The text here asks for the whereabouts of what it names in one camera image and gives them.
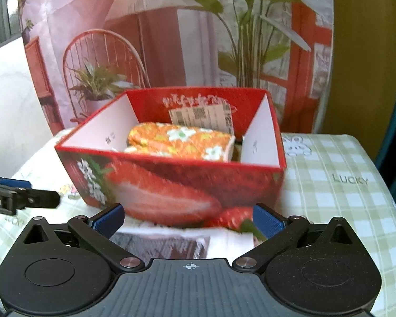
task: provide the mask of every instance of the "orange towel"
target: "orange towel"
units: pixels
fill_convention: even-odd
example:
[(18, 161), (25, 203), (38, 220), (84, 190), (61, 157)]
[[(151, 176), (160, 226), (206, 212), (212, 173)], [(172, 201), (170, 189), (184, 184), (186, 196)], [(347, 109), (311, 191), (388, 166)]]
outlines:
[(230, 161), (235, 137), (220, 131), (162, 123), (142, 123), (128, 136), (125, 152), (180, 159)]

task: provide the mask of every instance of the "cartoon bear print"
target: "cartoon bear print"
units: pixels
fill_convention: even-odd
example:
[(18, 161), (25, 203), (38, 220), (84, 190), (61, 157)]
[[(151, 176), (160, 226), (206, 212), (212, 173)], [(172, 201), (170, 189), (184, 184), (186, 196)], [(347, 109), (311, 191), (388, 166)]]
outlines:
[(283, 146), (287, 156), (296, 157), (298, 155), (311, 156), (313, 151), (303, 143), (301, 136), (293, 136), (290, 140), (282, 136)]

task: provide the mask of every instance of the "crosshair mark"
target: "crosshair mark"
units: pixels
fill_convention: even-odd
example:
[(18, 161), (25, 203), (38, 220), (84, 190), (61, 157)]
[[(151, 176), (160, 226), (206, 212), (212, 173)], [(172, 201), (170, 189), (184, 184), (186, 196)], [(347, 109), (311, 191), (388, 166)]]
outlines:
[(192, 262), (191, 263), (188, 263), (186, 266), (184, 266), (184, 267), (186, 267), (186, 269), (189, 269), (190, 271), (191, 270), (193, 270), (193, 269), (195, 269), (195, 268), (197, 268), (197, 267), (199, 267), (199, 266), (197, 266), (196, 264), (193, 264)]

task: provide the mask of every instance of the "chair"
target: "chair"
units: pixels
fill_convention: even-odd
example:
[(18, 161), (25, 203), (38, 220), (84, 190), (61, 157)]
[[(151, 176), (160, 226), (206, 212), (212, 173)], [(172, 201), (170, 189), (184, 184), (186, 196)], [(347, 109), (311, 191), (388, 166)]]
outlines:
[(85, 62), (94, 67), (111, 67), (116, 74), (126, 77), (132, 87), (150, 87), (147, 71), (136, 49), (121, 35), (104, 30), (90, 29), (77, 35), (63, 55), (63, 76), (72, 105), (72, 122), (80, 123), (87, 115), (84, 100), (71, 90), (78, 84), (76, 69), (84, 69)]

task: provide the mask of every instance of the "green checkered tablecloth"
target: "green checkered tablecloth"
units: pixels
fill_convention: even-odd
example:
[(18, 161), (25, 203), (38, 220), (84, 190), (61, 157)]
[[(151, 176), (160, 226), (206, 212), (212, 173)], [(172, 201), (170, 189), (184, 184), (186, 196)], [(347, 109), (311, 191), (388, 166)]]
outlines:
[[(70, 179), (54, 145), (59, 134), (38, 151), (15, 175), (34, 188), (67, 192), (56, 210), (20, 211), (0, 215), (0, 262), (26, 223), (42, 215), (63, 223), (96, 209), (70, 196)], [(343, 216), (355, 229), (378, 266), (383, 284), (372, 313), (396, 317), (396, 206), (374, 164), (350, 136), (283, 134), (288, 170), (276, 210), (284, 216), (302, 215), (314, 223)]]

